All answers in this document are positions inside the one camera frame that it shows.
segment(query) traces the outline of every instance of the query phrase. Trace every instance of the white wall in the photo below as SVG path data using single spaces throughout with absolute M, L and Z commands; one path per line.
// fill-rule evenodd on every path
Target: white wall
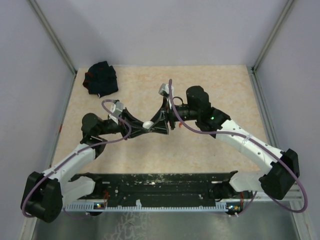
M 27 177 L 50 160 L 72 73 L 27 1 L 1 2 L 0 29 L 0 238 L 16 240 Z
M 299 0 L 258 70 L 277 137 L 299 155 L 320 237 L 320 1 Z
M 252 66 L 286 0 L 37 0 L 75 67 Z

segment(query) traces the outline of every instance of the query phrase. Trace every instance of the black joint housing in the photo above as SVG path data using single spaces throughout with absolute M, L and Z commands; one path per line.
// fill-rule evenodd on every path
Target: black joint housing
M 221 182 L 216 184 L 211 190 L 214 193 L 215 199 L 223 199 L 226 196 L 228 198 L 233 198 L 238 193 L 234 190 L 234 188 L 230 185 L 230 180 L 238 171 L 232 171 L 228 174 L 228 176 Z
M 199 111 L 200 115 L 210 111 L 209 95 L 201 86 L 191 86 L 186 90 L 186 100 L 191 110 Z
M 90 135 L 85 135 L 83 139 L 80 141 L 81 144 L 87 144 L 89 146 L 94 144 L 99 144 L 97 146 L 92 147 L 95 151 L 95 159 L 100 156 L 100 154 L 105 150 L 107 140 L 101 137 L 92 137 Z
M 204 129 L 203 132 L 211 132 L 222 129 L 222 124 L 231 120 L 230 116 L 223 111 L 212 107 L 210 116 L 207 116 L 205 119 L 202 119 L 201 122 L 197 123 L 198 127 Z
M 198 112 L 196 110 L 190 109 L 188 104 L 181 104 L 175 106 L 176 111 L 178 112 L 179 116 L 184 121 L 190 121 L 190 120 L 197 120 L 198 118 Z M 172 109 L 169 109 L 168 115 L 172 118 L 173 122 L 178 122 L 179 119 L 177 118 L 176 114 Z
M 298 154 L 292 149 L 282 153 L 280 158 L 298 178 L 300 176 Z M 259 178 L 264 192 L 274 199 L 282 200 L 295 183 L 291 174 L 279 163 L 273 164 L 267 175 Z
M 99 136 L 104 127 L 104 121 L 94 113 L 87 113 L 82 118 L 81 131 L 84 135 Z
M 20 208 L 34 186 L 44 178 L 43 173 L 34 171 L 27 178 Z M 46 179 L 32 194 L 25 206 L 25 211 L 38 219 L 51 223 L 63 207 L 60 183 L 57 179 Z

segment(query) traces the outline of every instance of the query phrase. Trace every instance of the metal frame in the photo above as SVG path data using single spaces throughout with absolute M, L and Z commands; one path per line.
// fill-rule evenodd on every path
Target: metal frame
M 70 71 L 72 73 L 76 74 L 77 70 L 76 70 L 76 68 L 75 68 L 75 66 L 74 66 L 69 54 L 67 53 L 67 51 L 64 48 L 64 46 L 62 45 L 62 43 L 59 41 L 59 39 L 57 37 L 57 34 L 55 33 L 55 31 L 53 30 L 53 28 L 49 24 L 46 16 L 44 15 L 44 13 L 43 13 L 41 7 L 39 6 L 39 4 L 37 3 L 37 1 L 36 0 L 26 0 L 26 1 L 29 3 L 29 5 L 32 8 L 34 14 L 39 19 L 39 21 L 42 24 L 44 30 L 48 34 L 48 37 L 50 38 L 52 44 L 54 45 L 54 47 L 56 48 L 56 50 L 58 51 L 58 53 L 62 57 L 64 63 L 68 66 L 68 68 L 70 69 Z
M 255 74 L 260 66 L 260 64 L 262 63 L 262 61 L 264 60 L 264 57 L 267 55 L 268 50 L 270 49 L 272 43 L 274 42 L 277 34 L 279 33 L 280 28 L 283 26 L 285 20 L 287 19 L 287 17 L 289 16 L 291 10 L 293 9 L 294 3 L 296 2 L 296 0 L 288 0 L 278 18 L 278 20 L 276 21 L 272 32 L 270 33 L 270 36 L 268 37 L 266 43 L 264 44 L 257 60 L 254 63 L 254 66 L 252 67 L 252 71 Z
M 31 240 L 35 231 L 37 219 L 24 218 L 18 240 Z
M 294 210 L 302 208 L 303 203 L 290 201 L 290 207 Z M 311 221 L 308 211 L 303 213 L 292 213 L 297 232 L 302 240 L 317 240 L 315 227 Z
M 260 112 L 260 116 L 262 118 L 262 123 L 265 131 L 265 135 L 267 138 L 267 141 L 270 145 L 279 148 L 279 142 L 276 136 L 276 131 L 274 128 L 274 125 L 272 123 L 272 119 L 270 117 L 269 109 L 266 104 L 266 100 L 259 82 L 259 79 L 257 78 L 257 74 L 253 72 L 252 67 L 247 67 L 248 74 L 250 76 L 250 81 L 252 84 L 255 100 L 258 105 L 258 109 Z

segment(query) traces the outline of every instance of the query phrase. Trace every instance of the beige floor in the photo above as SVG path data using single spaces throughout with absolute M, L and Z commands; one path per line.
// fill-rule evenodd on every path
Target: beige floor
M 212 106 L 266 141 L 245 65 L 115 67 L 119 91 L 103 98 L 89 95 L 82 86 L 87 70 L 78 71 L 53 164 L 69 154 L 82 139 L 81 120 L 85 114 L 92 112 L 102 119 L 108 117 L 101 107 L 102 100 L 119 99 L 135 117 L 147 121 L 162 103 L 158 95 L 160 85 L 170 78 L 175 96 L 186 102 L 186 89 L 200 85 L 209 94 Z M 119 137 L 120 134 L 104 136 L 107 140 Z M 169 135 L 150 133 L 107 145 L 103 154 L 81 173 L 214 173 L 257 169 L 227 144 L 181 127 Z

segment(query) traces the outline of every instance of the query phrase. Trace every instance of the purple cable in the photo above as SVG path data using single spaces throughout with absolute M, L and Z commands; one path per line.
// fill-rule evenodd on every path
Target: purple cable
M 254 199 L 256 198 L 257 195 L 257 191 L 254 192 L 251 200 L 248 202 L 248 204 L 245 206 L 245 208 L 238 214 L 238 216 L 240 216 L 241 214 L 243 214 L 245 211 L 247 211 L 247 209 L 250 207 L 250 205 L 252 204 L 252 202 L 254 201 Z
M 233 131 L 199 131 L 199 130 L 195 130 L 192 127 L 188 126 L 185 121 L 183 121 L 183 119 L 180 117 L 176 106 L 174 104 L 174 98 L 173 98 L 173 94 L 172 94 L 172 79 L 169 80 L 169 98 L 171 101 L 171 106 L 172 106 L 172 110 L 174 112 L 174 114 L 176 115 L 177 119 L 182 123 L 183 126 L 185 126 L 187 129 L 189 129 L 190 131 L 196 133 L 196 134 L 203 134 L 203 135 L 213 135 L 213 134 L 228 134 L 228 135 L 234 135 L 234 136 L 239 136 L 242 138 L 246 138 L 247 136 L 238 132 L 233 132 Z M 296 183 L 298 184 L 298 186 L 301 189 L 302 195 L 303 195 L 303 199 L 304 199 L 304 204 L 303 207 L 299 210 L 294 210 L 291 209 L 285 205 L 283 205 L 282 203 L 280 203 L 279 201 L 277 201 L 276 199 L 274 199 L 273 197 L 270 197 L 276 204 L 278 204 L 280 207 L 292 212 L 292 213 L 303 213 L 307 207 L 308 207 L 308 197 L 307 197 L 307 192 L 303 186 L 303 184 L 301 183 L 301 181 L 297 178 L 297 176 L 294 174 L 294 172 L 280 159 L 278 158 L 273 152 L 271 152 L 269 149 L 267 149 L 265 146 L 261 145 L 259 142 L 257 142 L 256 140 L 249 138 L 248 139 L 250 142 L 254 143 L 255 145 L 257 145 L 259 148 L 261 148 L 262 150 L 264 150 L 267 154 L 269 154 L 271 157 L 273 157 L 275 160 L 277 160 L 289 173 L 290 175 L 293 177 L 293 179 L 296 181 Z
M 90 148 L 94 148 L 96 146 L 99 146 L 99 145 L 106 145 L 106 144 L 114 144 L 114 143 L 117 143 L 117 142 L 120 142 L 122 140 L 125 140 L 127 139 L 130 134 L 131 134 L 131 131 L 132 131 L 132 128 L 130 126 L 129 123 L 127 123 L 124 119 L 120 118 L 119 116 L 116 116 L 114 115 L 113 112 L 111 112 L 109 109 L 106 108 L 105 106 L 105 103 L 114 103 L 114 100 L 111 100 L 111 99 L 106 99 L 106 100 L 103 100 L 102 101 L 102 107 L 104 110 L 106 110 L 109 114 L 111 114 L 112 116 L 114 116 L 115 118 L 117 118 L 120 122 L 124 123 L 125 125 L 127 125 L 128 127 L 128 133 L 124 136 L 124 137 L 121 137 L 119 139 L 116 139 L 116 140 L 112 140 L 112 141 L 103 141 L 103 142 L 99 142 L 99 143 L 95 143 L 95 144 L 92 144 L 90 146 L 86 146 L 82 149 L 80 149 L 77 153 L 73 153 L 71 154 L 69 157 L 67 157 L 59 166 L 57 166 L 52 172 L 48 173 L 45 177 L 43 177 L 33 188 L 32 190 L 28 193 L 28 195 L 26 196 L 25 200 L 23 201 L 23 204 L 22 204 L 22 214 L 26 217 L 26 218 L 33 218 L 34 216 L 32 215 L 29 215 L 27 214 L 26 212 L 26 205 L 27 205 L 27 202 L 29 201 L 30 197 L 32 196 L 32 194 L 34 194 L 34 192 L 36 191 L 36 189 L 46 180 L 48 179 L 52 174 L 54 174 L 54 172 L 58 171 L 60 168 L 62 168 L 67 162 L 69 162 L 74 156 L 76 156 L 77 154 L 87 150 L 87 149 L 90 149 Z

